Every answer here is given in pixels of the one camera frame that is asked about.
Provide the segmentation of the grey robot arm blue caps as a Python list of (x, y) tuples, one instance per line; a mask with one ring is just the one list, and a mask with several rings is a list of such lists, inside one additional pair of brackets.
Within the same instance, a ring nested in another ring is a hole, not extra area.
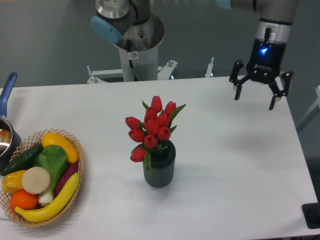
[[(281, 62), (296, 14), (296, 0), (218, 0), (226, 9), (259, 13), (260, 19), (248, 62), (237, 60), (229, 81), (239, 99), (243, 84), (254, 81), (272, 91), (270, 106), (289, 93), (291, 71), (282, 72)], [(162, 21), (150, 12), (147, 0), (98, 0), (90, 24), (103, 40), (118, 49), (126, 82), (158, 80), (158, 47), (164, 38)]]

